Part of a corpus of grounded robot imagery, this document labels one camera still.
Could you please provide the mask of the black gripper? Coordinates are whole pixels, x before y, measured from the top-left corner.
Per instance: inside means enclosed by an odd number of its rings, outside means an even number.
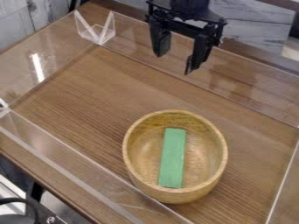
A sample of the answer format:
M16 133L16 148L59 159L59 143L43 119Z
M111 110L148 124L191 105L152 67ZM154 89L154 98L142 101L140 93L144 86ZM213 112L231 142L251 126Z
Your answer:
M171 31L194 38L193 55L185 74L201 68L210 57L213 45L221 44L227 20L210 8L211 0L146 0L154 54L162 57L171 49Z

